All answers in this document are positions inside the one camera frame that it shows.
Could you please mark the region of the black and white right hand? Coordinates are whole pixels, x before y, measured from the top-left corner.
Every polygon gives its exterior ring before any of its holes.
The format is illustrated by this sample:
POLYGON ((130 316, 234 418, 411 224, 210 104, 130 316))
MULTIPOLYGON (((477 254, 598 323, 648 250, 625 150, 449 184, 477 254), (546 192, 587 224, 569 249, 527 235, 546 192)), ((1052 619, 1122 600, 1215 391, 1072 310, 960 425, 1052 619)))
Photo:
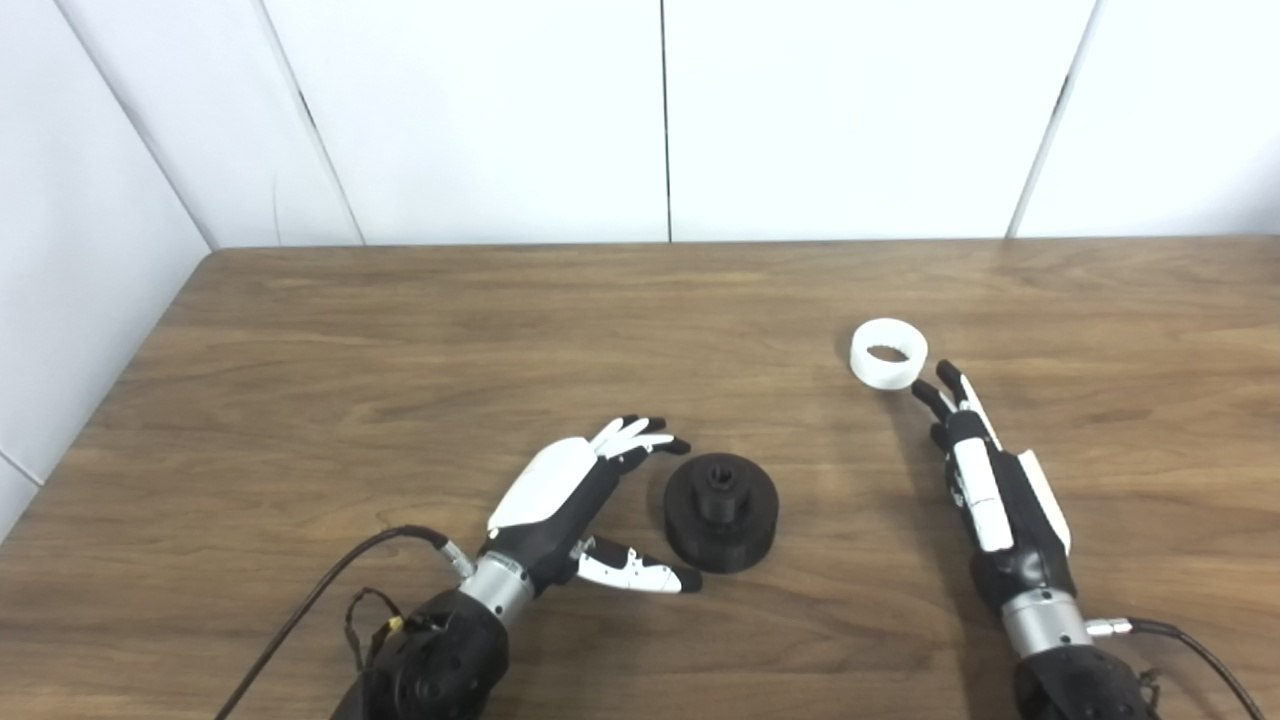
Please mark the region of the black and white right hand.
POLYGON ((943 454, 943 479, 973 543, 970 575, 993 612, 1027 592, 1075 594, 1071 532, 1030 448, 1004 447, 969 378, 950 360, 940 386, 916 379, 911 395, 933 414, 931 438, 943 454))

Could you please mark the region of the black and white left hand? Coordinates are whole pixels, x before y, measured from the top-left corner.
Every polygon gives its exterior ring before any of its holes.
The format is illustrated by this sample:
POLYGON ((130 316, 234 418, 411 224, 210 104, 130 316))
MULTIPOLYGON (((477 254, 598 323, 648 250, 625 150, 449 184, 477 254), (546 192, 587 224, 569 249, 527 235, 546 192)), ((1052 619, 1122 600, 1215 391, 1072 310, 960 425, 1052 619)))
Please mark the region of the black and white left hand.
POLYGON ((575 578, 653 594, 700 592, 700 571, 588 534, 627 474, 654 454, 680 456, 690 448, 667 432, 664 419, 639 415, 618 416, 593 437, 548 445, 489 516, 476 574, 497 565, 513 573, 534 598, 575 578))

